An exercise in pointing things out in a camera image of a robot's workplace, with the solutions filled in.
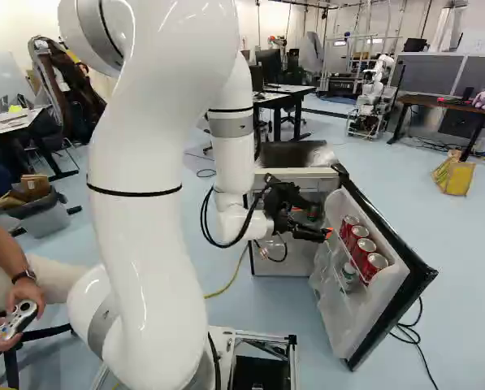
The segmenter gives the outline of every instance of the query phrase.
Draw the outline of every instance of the red soda can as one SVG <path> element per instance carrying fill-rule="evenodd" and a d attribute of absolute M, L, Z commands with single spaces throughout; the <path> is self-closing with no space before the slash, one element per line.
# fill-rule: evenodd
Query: red soda can
<path fill-rule="evenodd" d="M 357 240 L 357 243 L 355 244 L 351 254 L 353 255 L 353 259 L 357 265 L 357 269 L 361 272 L 362 275 L 364 275 L 365 263 L 367 261 L 366 258 L 369 254 L 372 254 L 376 250 L 377 247 L 372 240 L 369 240 L 368 238 L 360 238 L 359 240 Z"/>
<path fill-rule="evenodd" d="M 353 217 L 352 215 L 345 215 L 343 220 L 341 221 L 340 227 L 340 237 L 341 240 L 347 245 L 347 239 L 350 236 L 351 229 L 359 224 L 359 219 L 357 217 Z"/>
<path fill-rule="evenodd" d="M 354 246 L 360 238 L 367 238 L 369 236 L 369 229 L 364 226 L 356 225 L 350 229 L 350 235 L 347 238 L 347 249 L 350 254 L 353 253 Z"/>
<path fill-rule="evenodd" d="M 362 275 L 365 280 L 363 283 L 368 284 L 375 274 L 388 267 L 388 260 L 382 254 L 370 253 L 363 263 Z"/>

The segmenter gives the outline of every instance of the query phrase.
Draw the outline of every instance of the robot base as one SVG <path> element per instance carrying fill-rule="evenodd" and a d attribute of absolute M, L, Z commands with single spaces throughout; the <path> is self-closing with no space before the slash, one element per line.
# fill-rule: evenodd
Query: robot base
<path fill-rule="evenodd" d="M 210 327 L 210 335 L 219 356 L 221 390 L 298 389 L 296 336 L 273 336 L 228 327 Z M 103 365 L 91 390 L 110 390 L 117 382 Z M 211 349 L 206 350 L 196 375 L 183 390 L 215 390 Z"/>

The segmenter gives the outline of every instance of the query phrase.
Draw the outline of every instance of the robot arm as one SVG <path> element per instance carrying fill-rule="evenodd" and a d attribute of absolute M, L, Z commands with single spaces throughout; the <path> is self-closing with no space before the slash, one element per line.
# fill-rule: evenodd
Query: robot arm
<path fill-rule="evenodd" d="M 199 388 L 197 376 L 213 359 L 203 294 L 182 237 L 179 191 L 186 133 L 206 110 L 223 241 L 237 238 L 246 221 L 245 240 L 278 231 L 273 218 L 242 206 L 253 185 L 253 97 L 235 4 L 61 0 L 58 19 L 84 63 L 119 74 L 89 144 L 102 265 L 71 290 L 71 325 L 131 390 Z M 296 195 L 279 192 L 298 202 Z M 271 215 L 284 213 L 279 207 Z"/>
<path fill-rule="evenodd" d="M 384 85 L 381 82 L 383 74 L 387 69 L 390 69 L 395 63 L 392 57 L 381 54 L 375 63 L 374 69 L 367 69 L 364 73 L 363 93 L 360 96 L 360 101 L 365 104 L 374 105 L 381 93 L 383 93 Z"/>

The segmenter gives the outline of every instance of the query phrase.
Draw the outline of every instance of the white game controller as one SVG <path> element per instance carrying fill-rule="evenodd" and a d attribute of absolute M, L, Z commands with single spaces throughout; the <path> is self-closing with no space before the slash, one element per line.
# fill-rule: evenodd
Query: white game controller
<path fill-rule="evenodd" d="M 38 305 L 29 299 L 21 301 L 15 306 L 13 313 L 6 317 L 6 322 L 0 325 L 0 340 L 10 340 L 36 318 Z"/>

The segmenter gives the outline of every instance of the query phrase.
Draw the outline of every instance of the person's arm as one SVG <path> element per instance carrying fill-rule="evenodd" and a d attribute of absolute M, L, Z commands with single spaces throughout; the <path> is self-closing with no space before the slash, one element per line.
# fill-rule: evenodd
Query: person's arm
<path fill-rule="evenodd" d="M 10 279 L 28 269 L 24 251 L 11 235 L 0 227 L 0 267 Z M 7 310 L 13 311 L 15 302 L 20 299 L 31 299 L 38 305 L 38 318 L 45 309 L 45 301 L 41 289 L 34 280 L 20 278 L 11 289 L 7 299 Z"/>

